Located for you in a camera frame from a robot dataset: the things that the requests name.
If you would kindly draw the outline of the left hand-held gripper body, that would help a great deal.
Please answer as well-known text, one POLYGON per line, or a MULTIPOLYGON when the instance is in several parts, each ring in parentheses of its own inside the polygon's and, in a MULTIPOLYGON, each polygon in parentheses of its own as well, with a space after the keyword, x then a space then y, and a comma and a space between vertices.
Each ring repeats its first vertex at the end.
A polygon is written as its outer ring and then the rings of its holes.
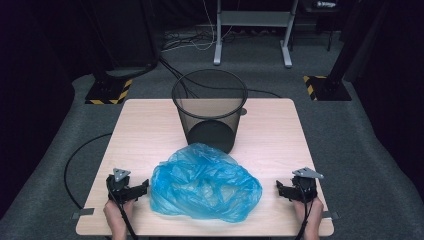
POLYGON ((124 204, 129 200, 137 199, 136 190, 128 186, 130 171, 114 168, 113 173, 106 179, 108 197, 119 204, 124 204))

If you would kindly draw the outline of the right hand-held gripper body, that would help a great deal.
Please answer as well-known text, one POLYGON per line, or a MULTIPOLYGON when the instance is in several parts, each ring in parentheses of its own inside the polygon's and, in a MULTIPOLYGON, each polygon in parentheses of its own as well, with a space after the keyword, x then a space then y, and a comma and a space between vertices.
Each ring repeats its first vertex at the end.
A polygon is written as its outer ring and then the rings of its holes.
POLYGON ((295 188, 294 200, 303 203, 311 202, 317 196, 317 179, 323 179, 324 175, 308 167, 293 171, 292 184, 295 188))

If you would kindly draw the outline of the blue plastic bag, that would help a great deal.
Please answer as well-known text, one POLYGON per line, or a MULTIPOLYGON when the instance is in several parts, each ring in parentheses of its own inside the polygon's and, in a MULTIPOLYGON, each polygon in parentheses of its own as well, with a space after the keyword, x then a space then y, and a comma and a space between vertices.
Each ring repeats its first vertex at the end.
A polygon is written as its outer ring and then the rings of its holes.
POLYGON ((228 154, 191 144, 154 168, 150 207, 170 216, 244 221, 262 197, 262 186, 228 154))

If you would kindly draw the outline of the black mesh wastebasket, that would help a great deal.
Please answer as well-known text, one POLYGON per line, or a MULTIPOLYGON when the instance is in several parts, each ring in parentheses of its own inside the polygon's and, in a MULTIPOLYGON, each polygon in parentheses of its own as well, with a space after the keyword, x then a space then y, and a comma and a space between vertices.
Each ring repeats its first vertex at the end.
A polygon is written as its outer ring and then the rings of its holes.
POLYGON ((248 98, 245 83, 219 69, 197 70, 181 76, 171 97, 188 144, 202 143, 230 153, 248 98))

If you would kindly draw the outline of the person's left hand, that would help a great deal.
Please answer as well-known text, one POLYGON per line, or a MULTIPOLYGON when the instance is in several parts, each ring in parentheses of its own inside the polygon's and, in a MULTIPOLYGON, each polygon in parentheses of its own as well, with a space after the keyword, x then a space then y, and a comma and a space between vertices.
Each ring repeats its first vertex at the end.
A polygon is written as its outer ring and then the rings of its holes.
MULTIPOLYGON (((133 200, 130 200, 123 205, 123 210, 125 211, 126 216, 129 220, 132 219, 133 205, 133 200)), ((127 230, 125 221, 116 203, 114 203, 112 200, 108 200, 105 203, 103 212, 113 234, 117 234, 118 232, 124 232, 127 230)))

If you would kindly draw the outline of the black stand with striped base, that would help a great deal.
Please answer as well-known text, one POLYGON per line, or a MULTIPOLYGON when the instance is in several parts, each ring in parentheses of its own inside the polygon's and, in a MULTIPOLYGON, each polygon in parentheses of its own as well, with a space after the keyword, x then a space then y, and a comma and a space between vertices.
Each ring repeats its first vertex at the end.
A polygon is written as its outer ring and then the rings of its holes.
POLYGON ((103 67, 91 67, 94 83, 85 97, 86 104, 120 104, 127 95, 132 79, 125 76, 111 76, 103 67))
POLYGON ((312 101, 350 101, 342 79, 353 63, 367 36, 377 26, 390 0, 356 0, 342 32, 344 46, 327 76, 305 76, 304 82, 312 101))

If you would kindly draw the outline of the dark side table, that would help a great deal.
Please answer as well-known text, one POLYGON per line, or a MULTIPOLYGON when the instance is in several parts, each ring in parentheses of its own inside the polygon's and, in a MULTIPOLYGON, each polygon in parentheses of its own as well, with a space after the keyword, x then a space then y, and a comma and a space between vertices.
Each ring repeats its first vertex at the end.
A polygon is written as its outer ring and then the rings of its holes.
POLYGON ((318 32, 327 31, 329 33, 327 50, 331 50, 336 18, 340 11, 338 0, 302 0, 304 11, 308 15, 324 17, 328 25, 317 26, 318 32))

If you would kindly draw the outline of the grey metal stand frame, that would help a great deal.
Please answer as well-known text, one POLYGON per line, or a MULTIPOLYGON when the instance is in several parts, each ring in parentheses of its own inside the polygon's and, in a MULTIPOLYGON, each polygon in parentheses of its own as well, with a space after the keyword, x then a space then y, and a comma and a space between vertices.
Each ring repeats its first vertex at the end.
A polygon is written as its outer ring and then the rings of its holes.
POLYGON ((223 10, 222 0, 217 0, 216 44, 213 64, 215 66, 219 66, 221 64, 221 54, 223 48, 223 26, 281 27, 285 29, 284 39, 280 41, 284 66, 286 68, 291 68, 293 64, 288 43, 291 37, 299 0, 290 1, 290 9, 287 11, 240 11, 223 10))

